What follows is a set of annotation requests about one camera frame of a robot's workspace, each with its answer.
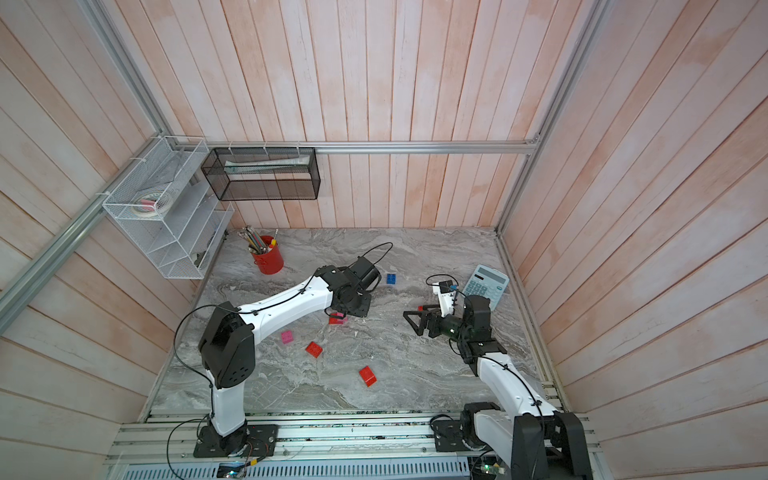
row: calculator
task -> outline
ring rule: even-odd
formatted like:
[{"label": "calculator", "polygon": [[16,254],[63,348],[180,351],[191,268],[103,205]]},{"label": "calculator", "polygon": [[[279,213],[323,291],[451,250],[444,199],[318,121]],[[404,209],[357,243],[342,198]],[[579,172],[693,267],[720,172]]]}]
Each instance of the calculator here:
[{"label": "calculator", "polygon": [[508,283],[508,276],[489,266],[478,265],[464,287],[464,294],[484,296],[491,300],[491,310],[493,310],[502,298]]}]

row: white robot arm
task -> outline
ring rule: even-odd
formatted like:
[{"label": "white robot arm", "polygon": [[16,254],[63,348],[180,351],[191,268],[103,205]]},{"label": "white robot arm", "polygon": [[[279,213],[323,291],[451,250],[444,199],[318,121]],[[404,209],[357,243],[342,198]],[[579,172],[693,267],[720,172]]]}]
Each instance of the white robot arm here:
[{"label": "white robot arm", "polygon": [[[450,281],[432,285],[439,304],[403,312],[403,317],[419,336],[428,330],[432,338],[445,335],[449,342],[455,340],[464,363],[490,387],[502,406],[466,404],[461,420],[464,442],[492,449],[510,467],[505,478],[550,478],[550,472],[557,472],[565,475],[558,478],[592,480],[581,421],[572,413],[559,412],[515,368],[492,336],[488,299],[465,296],[462,318],[453,314],[456,287]],[[545,448],[545,440],[552,448]]]},{"label": "white robot arm", "polygon": [[[253,345],[256,346],[292,321],[331,306],[332,298],[333,292],[328,283],[322,277],[313,275],[293,288],[237,309],[244,312],[239,316],[245,325],[251,326]],[[208,367],[205,369],[205,375],[217,386],[212,395],[210,422],[221,437],[227,437],[245,424],[244,382],[252,371],[248,366],[240,366],[239,370],[229,372],[227,378],[231,382],[239,382],[235,386],[220,387],[223,382],[217,381]]]},{"label": "white robot arm", "polygon": [[[203,428],[204,442],[196,448],[195,456],[239,455],[250,443],[253,432],[243,409],[243,387],[256,365],[255,345],[294,320],[329,306],[353,316],[366,316],[370,292],[376,288],[369,287],[374,281],[378,285],[380,280],[373,264],[359,257],[349,267],[324,266],[299,285],[270,298],[237,308],[228,302],[220,304],[199,344],[205,375],[214,389],[210,425]],[[579,462],[583,463],[583,429],[581,442],[572,438],[578,437],[581,423],[575,415],[558,412],[537,394],[492,338],[488,299],[466,297],[464,314],[459,319],[453,315],[455,286],[444,282],[433,286],[433,291],[438,295],[438,305],[423,306],[422,310],[404,312],[403,316],[419,335],[428,329],[430,337],[445,334],[456,340],[464,362],[490,387],[503,408],[499,410],[490,403],[467,404],[462,413],[462,420],[466,416],[465,440],[475,446],[487,445],[507,465],[517,465],[523,472],[530,472],[532,466],[536,478],[547,478],[548,475],[541,475],[546,473],[548,463],[547,457],[542,456],[544,440],[550,439],[558,446],[559,437],[553,437],[553,432],[560,436],[567,433],[570,444],[564,443],[564,451],[568,450],[570,458],[574,458],[576,450]],[[409,318],[415,315],[420,317],[419,325]],[[591,470],[589,476],[582,478],[591,480]]]}]

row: red lego brick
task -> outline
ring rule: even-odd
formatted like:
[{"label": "red lego brick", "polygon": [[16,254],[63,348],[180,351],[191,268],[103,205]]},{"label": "red lego brick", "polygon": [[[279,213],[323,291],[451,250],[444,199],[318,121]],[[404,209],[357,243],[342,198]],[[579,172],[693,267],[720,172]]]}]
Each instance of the red lego brick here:
[{"label": "red lego brick", "polygon": [[318,345],[318,344],[316,344],[314,342],[310,342],[310,344],[306,348],[306,351],[311,356],[317,358],[317,357],[320,356],[320,353],[323,353],[323,348],[322,348],[322,346],[320,346],[320,345]]},{"label": "red lego brick", "polygon": [[343,313],[331,313],[328,315],[329,325],[344,325],[346,323],[346,315]]},{"label": "red lego brick", "polygon": [[360,376],[362,377],[363,382],[365,382],[367,386],[371,386],[374,383],[376,383],[376,376],[373,375],[373,371],[369,366],[360,370]]}]

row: red pencil cup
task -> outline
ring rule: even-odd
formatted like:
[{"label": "red pencil cup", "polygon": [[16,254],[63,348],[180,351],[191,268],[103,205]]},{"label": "red pencil cup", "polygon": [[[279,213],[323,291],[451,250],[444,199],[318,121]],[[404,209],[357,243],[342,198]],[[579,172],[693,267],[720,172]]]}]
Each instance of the red pencil cup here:
[{"label": "red pencil cup", "polygon": [[[261,235],[261,240],[269,246],[272,243],[273,238],[269,235]],[[272,250],[264,255],[256,255],[255,253],[252,253],[251,255],[253,255],[254,263],[259,266],[259,270],[261,270],[261,273],[264,275],[273,275],[281,271],[285,264],[283,262],[283,256],[280,255],[280,245],[277,243],[272,247]]]}]

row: black wire basket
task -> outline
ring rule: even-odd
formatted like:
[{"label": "black wire basket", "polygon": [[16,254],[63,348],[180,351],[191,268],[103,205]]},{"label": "black wire basket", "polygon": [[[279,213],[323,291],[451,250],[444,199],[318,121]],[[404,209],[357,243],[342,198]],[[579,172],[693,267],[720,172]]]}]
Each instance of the black wire basket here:
[{"label": "black wire basket", "polygon": [[315,200],[320,190],[310,147],[214,148],[201,169],[219,200]]}]

